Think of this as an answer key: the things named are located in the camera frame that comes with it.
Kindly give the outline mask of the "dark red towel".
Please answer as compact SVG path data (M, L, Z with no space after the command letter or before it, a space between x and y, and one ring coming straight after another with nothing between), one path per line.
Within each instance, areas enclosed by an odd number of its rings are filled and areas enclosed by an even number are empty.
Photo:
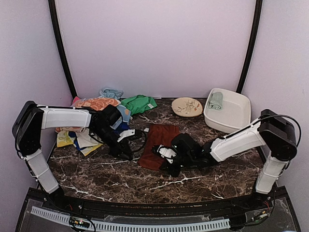
M155 145L171 146L172 139L180 134L178 126L151 124L147 135L147 142L138 165L154 171L159 171L164 159L152 152Z

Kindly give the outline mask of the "mint green panda towel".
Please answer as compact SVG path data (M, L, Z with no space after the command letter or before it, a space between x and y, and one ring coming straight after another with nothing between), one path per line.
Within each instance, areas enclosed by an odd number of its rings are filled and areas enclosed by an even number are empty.
M208 108L213 110L221 110L223 107L223 94L221 92L214 92L209 97Z

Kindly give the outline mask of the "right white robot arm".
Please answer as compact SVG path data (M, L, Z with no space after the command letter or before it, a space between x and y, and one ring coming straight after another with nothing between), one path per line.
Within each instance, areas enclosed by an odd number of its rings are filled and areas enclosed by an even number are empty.
M255 182L255 192L246 205L256 210L265 202L274 183L297 155L301 136L296 136L299 123L292 117L278 115L269 109L259 118L231 134L217 137L200 146L189 134L175 136L170 146L154 145L152 152L166 161L167 171L177 177L183 167L208 168L252 148L267 146L270 150L262 172Z

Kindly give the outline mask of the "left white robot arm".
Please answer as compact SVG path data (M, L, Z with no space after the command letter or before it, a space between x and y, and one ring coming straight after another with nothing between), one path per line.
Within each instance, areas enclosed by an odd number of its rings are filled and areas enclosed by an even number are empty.
M109 147L109 153L115 158L131 160L133 152L126 140L117 134L113 125L122 118L120 111L113 105L103 110L91 107L64 107L39 105L27 101L23 105L13 126L15 150L24 160L30 174L42 190L50 195L49 203L58 211L68 207L68 199L58 191L61 186L54 177L42 149L45 131L56 140L55 128L78 127L89 129L91 135Z

